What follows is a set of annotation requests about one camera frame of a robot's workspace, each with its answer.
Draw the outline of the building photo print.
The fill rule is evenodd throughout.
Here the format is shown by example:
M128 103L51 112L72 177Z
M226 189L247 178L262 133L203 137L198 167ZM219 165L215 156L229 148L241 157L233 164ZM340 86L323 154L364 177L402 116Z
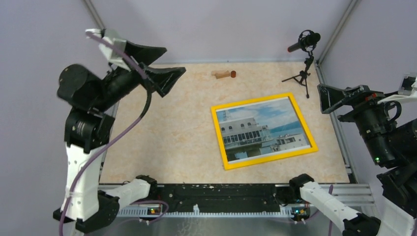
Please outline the building photo print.
M311 147L289 97L215 111L228 164Z

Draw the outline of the yellow wooden picture frame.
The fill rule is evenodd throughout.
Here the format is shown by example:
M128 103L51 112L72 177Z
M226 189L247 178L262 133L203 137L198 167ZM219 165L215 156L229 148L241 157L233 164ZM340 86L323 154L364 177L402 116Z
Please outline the yellow wooden picture frame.
M292 93L211 107L225 170L319 150Z

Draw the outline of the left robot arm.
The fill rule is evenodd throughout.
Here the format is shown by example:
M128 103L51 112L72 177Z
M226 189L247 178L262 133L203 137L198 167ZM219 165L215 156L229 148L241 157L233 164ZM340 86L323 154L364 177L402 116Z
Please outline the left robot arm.
M157 181L144 175L109 191L98 188L101 154L115 142L110 138L115 118L106 111L137 86L143 86L147 93L145 114L152 94L167 95L186 71L184 67L151 67L166 53L164 47L125 41L122 49L134 65L115 63L101 79L83 65L72 64L59 77L57 95L71 105L71 110L64 127L66 195L53 217L61 224L74 222L76 230L84 234L109 226L121 208L141 199L152 203L158 195Z

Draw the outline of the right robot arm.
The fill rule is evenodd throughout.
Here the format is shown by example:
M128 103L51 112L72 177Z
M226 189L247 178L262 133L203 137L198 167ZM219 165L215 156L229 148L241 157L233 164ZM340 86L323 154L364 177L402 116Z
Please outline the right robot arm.
M383 187L385 212L381 218L368 216L333 197L308 174L290 180L289 198L311 203L345 236L413 236L417 232L417 122L402 126L396 121L402 103L415 102L417 85L393 93L368 86L335 88L318 85L321 112L330 114L348 105L352 110L338 116L353 122L376 165L387 168L377 178Z

